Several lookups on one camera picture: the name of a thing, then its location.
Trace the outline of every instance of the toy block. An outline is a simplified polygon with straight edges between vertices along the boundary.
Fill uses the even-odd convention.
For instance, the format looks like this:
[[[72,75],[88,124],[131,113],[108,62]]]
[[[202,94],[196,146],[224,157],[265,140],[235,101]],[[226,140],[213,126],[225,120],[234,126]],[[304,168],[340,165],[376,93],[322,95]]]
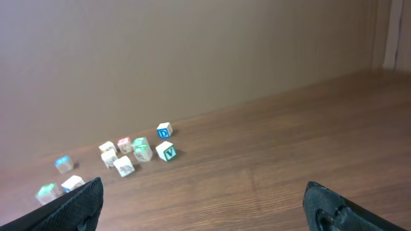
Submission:
[[[134,150],[134,156],[139,162],[148,162],[153,157],[153,151],[148,144],[141,144]]]
[[[74,168],[73,161],[71,161],[69,156],[58,158],[55,162],[55,166],[60,173],[66,173]]]
[[[72,176],[62,183],[63,190],[68,193],[85,184],[84,180],[79,176]]]
[[[126,154],[126,153],[133,151],[133,147],[131,146],[131,140],[129,137],[120,139],[117,142],[117,146],[120,149],[122,154]]]
[[[155,150],[159,154],[159,157],[165,161],[170,161],[171,159],[177,156],[174,144],[168,141],[164,141],[163,143],[155,147]]]
[[[173,133],[173,128],[171,127],[171,124],[169,122],[161,123],[157,127],[157,134],[159,134],[159,137],[161,139],[169,138],[172,133]]]
[[[140,138],[135,139],[132,143],[133,150],[136,150],[138,145],[142,145],[142,144],[149,145],[146,137],[140,137]]]
[[[114,165],[121,177],[127,176],[134,172],[134,167],[131,164],[131,160],[127,156],[121,157],[120,159],[114,161]]]
[[[110,149],[101,154],[101,159],[104,161],[104,164],[107,168],[111,168],[114,167],[114,161],[116,161],[118,158],[116,155],[116,151]]]
[[[54,199],[57,199],[64,192],[59,185],[56,183],[44,185],[41,187],[39,192],[36,194],[36,199],[42,204],[45,205]]]
[[[104,144],[100,145],[98,147],[101,151],[101,153],[104,153],[108,150],[114,150],[117,153],[117,149],[115,147],[115,145],[113,144],[113,142],[107,141]]]

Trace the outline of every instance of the wood grain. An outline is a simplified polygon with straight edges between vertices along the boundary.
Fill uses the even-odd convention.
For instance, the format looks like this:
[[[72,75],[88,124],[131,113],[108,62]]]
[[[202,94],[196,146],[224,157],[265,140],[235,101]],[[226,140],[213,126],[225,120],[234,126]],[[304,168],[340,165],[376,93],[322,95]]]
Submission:
[[[411,229],[410,77],[362,72],[174,122],[178,157],[126,178],[105,168],[99,144],[10,166],[0,224],[36,209],[41,185],[79,175],[103,180],[98,230],[307,230],[310,180]],[[139,136],[161,142],[154,129]],[[72,173],[54,168],[61,155],[78,163]]]

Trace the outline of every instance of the brown wooden surface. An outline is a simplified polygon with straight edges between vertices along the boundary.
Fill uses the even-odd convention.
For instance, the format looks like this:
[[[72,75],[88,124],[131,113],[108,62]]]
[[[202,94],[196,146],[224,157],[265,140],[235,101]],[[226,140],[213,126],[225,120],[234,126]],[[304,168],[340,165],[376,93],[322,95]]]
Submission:
[[[310,180],[411,229],[410,119],[409,76],[345,76],[174,122],[178,157],[126,178],[105,168],[99,144],[10,166],[0,172],[0,224],[39,207],[41,185],[79,175],[103,180],[98,230],[307,230]],[[132,138],[143,135],[161,142],[155,129]],[[79,163],[72,173],[55,169],[62,154]]]

